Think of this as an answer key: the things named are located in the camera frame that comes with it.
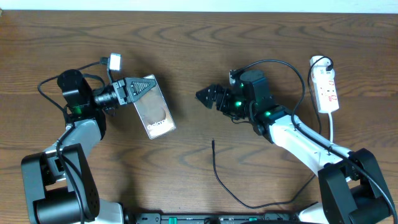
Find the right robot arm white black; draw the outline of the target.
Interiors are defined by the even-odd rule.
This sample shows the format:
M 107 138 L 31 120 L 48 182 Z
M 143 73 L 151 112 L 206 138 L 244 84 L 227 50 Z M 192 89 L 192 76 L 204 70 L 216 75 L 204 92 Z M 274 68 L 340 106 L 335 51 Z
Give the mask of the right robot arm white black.
M 260 70 L 232 71 L 231 88 L 212 84 L 196 93 L 231 119 L 247 119 L 254 132 L 303 162 L 317 177 L 321 202 L 297 213 L 302 223 L 377 223 L 397 219 L 394 201 L 374 155 L 351 151 L 316 133 L 278 105 Z

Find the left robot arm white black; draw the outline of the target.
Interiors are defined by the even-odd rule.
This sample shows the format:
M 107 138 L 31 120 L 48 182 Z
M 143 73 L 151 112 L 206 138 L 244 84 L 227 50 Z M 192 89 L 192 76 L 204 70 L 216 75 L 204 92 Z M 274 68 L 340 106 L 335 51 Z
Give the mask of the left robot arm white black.
M 92 89 L 90 74 L 66 70 L 54 77 L 66 105 L 65 132 L 43 152 L 21 161 L 31 223 L 136 223 L 121 203 L 100 198 L 87 158 L 104 138 L 105 111 L 136 102 L 155 78 L 123 78 Z

